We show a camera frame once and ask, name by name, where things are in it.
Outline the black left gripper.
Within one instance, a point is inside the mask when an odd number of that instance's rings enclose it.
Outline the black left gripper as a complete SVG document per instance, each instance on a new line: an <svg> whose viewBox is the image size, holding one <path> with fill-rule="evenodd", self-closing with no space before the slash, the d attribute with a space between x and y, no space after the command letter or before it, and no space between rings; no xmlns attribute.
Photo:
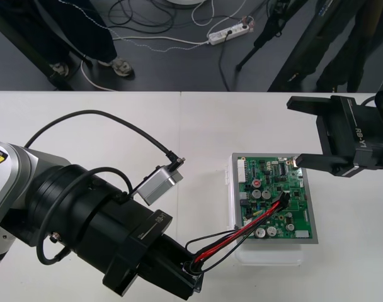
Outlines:
<svg viewBox="0 0 383 302"><path fill-rule="evenodd" d="M192 260L192 253L167 235L162 235L173 217L157 210L132 230L118 246L103 284L123 296L137 277L138 267L152 244L157 240L158 251L178 267ZM182 268L161 266L154 270L152 283L161 289L188 300L202 290L204 275L192 276Z"/></svg>

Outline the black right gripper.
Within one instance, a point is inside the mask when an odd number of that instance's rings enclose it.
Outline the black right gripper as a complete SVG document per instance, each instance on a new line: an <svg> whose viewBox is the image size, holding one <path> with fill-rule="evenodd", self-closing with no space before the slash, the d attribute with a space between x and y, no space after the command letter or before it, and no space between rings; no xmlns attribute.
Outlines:
<svg viewBox="0 0 383 302"><path fill-rule="evenodd" d="M323 154L300 154L297 166L352 177L379 170L374 140L380 135L380 114L375 106L362 106L355 99L292 96L287 109L317 116Z"/></svg>

